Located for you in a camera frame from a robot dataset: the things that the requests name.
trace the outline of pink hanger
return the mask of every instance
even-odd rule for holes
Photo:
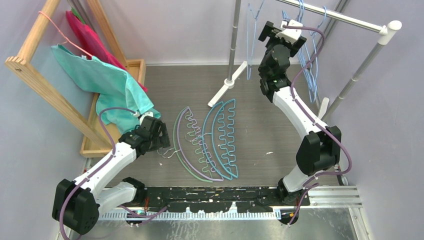
[[[62,35],[62,37],[64,38],[64,39],[66,39],[66,41],[64,42],[64,43],[70,43],[70,44],[72,44],[72,45],[74,45],[77,49],[79,49],[79,50],[81,50],[83,53],[85,53],[87,56],[90,56],[91,58],[93,57],[93,55],[91,55],[89,52],[87,52],[86,50],[84,50],[84,49],[82,49],[81,47],[79,47],[78,45],[76,45],[75,43],[73,43],[71,40],[69,40],[69,38],[67,38],[66,36],[65,36],[65,34],[59,29],[59,27],[55,24],[55,22],[53,22],[53,20],[52,19],[50,19],[50,17],[49,16],[47,16],[47,14],[45,14],[44,12],[42,12],[42,11],[39,11],[38,12],[39,14],[42,14],[44,17],[46,17],[52,24],[53,24],[53,26],[54,27],[56,27],[56,29],[57,29],[57,31],[59,31],[59,33]]]

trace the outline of wooden drying rack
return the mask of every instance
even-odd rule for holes
[[[60,1],[61,0],[46,0],[41,11],[51,18],[58,8]],[[125,58],[99,0],[87,0],[87,2],[114,56],[126,67],[134,79],[144,84],[146,74],[145,61],[143,59],[130,60]],[[99,94],[94,94],[88,119],[85,119],[58,92],[58,90],[56,90],[49,81],[31,65],[31,59],[49,23],[49,20],[45,16],[39,14],[17,56],[8,57],[4,64],[84,134],[80,150],[81,155],[86,158],[103,157],[110,152],[112,146],[102,130],[96,114],[96,102]],[[113,139],[117,141],[121,136],[117,126],[111,123],[108,124],[106,128]]]

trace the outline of pink cloth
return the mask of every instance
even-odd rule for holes
[[[103,45],[97,33],[88,25],[83,24],[71,11],[66,11],[66,19],[76,38],[81,43],[81,47],[96,56],[104,63],[111,64],[123,70],[127,70]],[[145,92],[147,88],[138,83]]]

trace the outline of green hanger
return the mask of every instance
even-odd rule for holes
[[[75,10],[75,8],[72,7],[72,10],[71,11],[72,11],[73,15],[75,15],[75,17],[77,17],[81,21],[81,23],[86,24],[86,22],[84,21],[84,19],[77,12],[77,10]]]

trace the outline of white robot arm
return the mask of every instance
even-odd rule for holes
[[[145,185],[131,177],[105,190],[106,185],[127,165],[146,152],[170,146],[166,124],[147,112],[139,117],[140,125],[124,133],[111,150],[96,165],[73,181],[63,179],[56,188],[52,217],[59,220],[63,203],[71,190],[85,181],[72,195],[63,216],[63,223],[83,235],[96,224],[99,216],[124,203],[142,204]]]
[[[292,202],[304,188],[304,184],[313,178],[316,173],[325,171],[339,163],[340,147],[321,129],[315,126],[294,101],[286,70],[290,66],[290,57],[294,57],[306,42],[301,36],[301,30],[285,28],[281,30],[267,22],[259,40],[265,41],[265,55],[259,65],[260,89],[268,100],[274,103],[288,117],[300,136],[301,144],[296,154],[296,166],[285,177],[280,179],[277,186],[277,195],[282,202]],[[290,20],[283,21],[284,25],[298,26],[302,24]],[[294,97],[303,106],[304,110],[316,123],[326,128],[339,141],[342,134],[337,126],[329,127],[321,121],[300,99],[293,89]]]

